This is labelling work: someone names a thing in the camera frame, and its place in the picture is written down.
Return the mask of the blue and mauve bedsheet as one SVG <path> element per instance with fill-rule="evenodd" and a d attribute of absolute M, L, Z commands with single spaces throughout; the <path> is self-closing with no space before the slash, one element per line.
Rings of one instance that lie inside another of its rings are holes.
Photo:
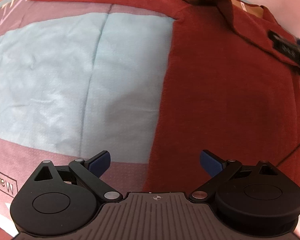
<path fill-rule="evenodd" d="M 255 16 L 268 9 L 231 1 Z M 14 239 L 300 238 L 300 215 L 281 228 L 233 229 L 208 204 L 190 200 L 211 178 L 200 161 L 209 178 L 191 192 L 143 189 L 173 23 L 162 13 L 119 4 L 0 4 L 0 229 Z M 12 201 L 42 161 L 64 166 L 102 151 L 111 163 L 100 178 L 123 200 L 103 204 L 87 225 L 66 235 L 17 230 Z"/>

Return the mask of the dark red knit sweater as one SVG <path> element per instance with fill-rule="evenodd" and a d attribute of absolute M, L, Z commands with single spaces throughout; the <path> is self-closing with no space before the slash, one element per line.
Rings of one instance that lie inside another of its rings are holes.
<path fill-rule="evenodd" d="M 33 0 L 95 2 L 174 19 L 159 122 L 143 189 L 191 192 L 208 180 L 201 150 L 244 165 L 267 160 L 300 186 L 300 68 L 267 32 L 294 37 L 268 9 L 231 0 Z"/>

